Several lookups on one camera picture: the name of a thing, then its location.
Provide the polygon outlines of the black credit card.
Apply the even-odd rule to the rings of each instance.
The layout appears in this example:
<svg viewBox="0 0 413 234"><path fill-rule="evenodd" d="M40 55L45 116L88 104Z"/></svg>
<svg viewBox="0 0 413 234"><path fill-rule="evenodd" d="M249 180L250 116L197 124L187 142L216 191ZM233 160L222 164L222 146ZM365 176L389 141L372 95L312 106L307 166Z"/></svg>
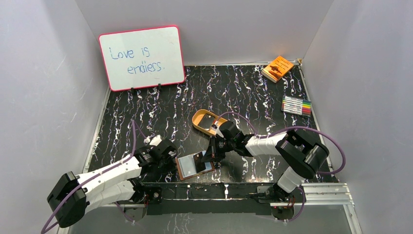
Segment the black credit card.
<svg viewBox="0 0 413 234"><path fill-rule="evenodd" d="M214 123L214 120L214 116L210 114L204 114L200 122L198 123L198 126L208 131L211 128L211 125Z"/></svg>
<svg viewBox="0 0 413 234"><path fill-rule="evenodd" d="M196 173L209 172L214 169L211 162L203 161L204 156L205 151L201 151L193 156Z"/></svg>

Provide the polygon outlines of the brown leather card holder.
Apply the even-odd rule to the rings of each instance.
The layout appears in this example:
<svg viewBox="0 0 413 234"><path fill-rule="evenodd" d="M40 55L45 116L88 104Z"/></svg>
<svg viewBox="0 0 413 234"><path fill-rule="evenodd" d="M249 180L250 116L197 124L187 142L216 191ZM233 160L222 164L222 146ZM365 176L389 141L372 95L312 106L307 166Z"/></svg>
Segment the brown leather card holder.
<svg viewBox="0 0 413 234"><path fill-rule="evenodd" d="M214 171L212 162L202 162L205 151L177 157L175 159L180 180L186 180Z"/></svg>

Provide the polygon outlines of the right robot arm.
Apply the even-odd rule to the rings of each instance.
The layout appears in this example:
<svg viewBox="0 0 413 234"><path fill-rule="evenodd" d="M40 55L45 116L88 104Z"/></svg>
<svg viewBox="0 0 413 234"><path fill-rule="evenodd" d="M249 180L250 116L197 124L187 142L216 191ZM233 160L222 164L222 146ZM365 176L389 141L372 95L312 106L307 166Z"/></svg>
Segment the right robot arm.
<svg viewBox="0 0 413 234"><path fill-rule="evenodd" d="M288 201L305 180L313 179L329 156L328 148L317 142L304 128L287 129L273 136L259 136L244 134L233 122L226 121L210 137L201 161L221 161L231 151L246 157L280 155L287 162L288 168L271 189L254 194L257 198L281 202Z"/></svg>

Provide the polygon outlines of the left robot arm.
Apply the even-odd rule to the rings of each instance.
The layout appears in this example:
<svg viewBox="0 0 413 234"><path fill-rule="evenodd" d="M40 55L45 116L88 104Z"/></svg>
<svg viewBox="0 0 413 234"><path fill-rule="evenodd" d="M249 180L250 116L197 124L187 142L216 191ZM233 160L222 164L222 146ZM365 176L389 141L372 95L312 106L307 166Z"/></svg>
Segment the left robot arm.
<svg viewBox="0 0 413 234"><path fill-rule="evenodd" d="M172 171L176 153L170 140L156 136L148 145L101 169L63 174L47 197L57 225L68 228L86 213L119 201L159 203L161 188L145 186L140 177Z"/></svg>

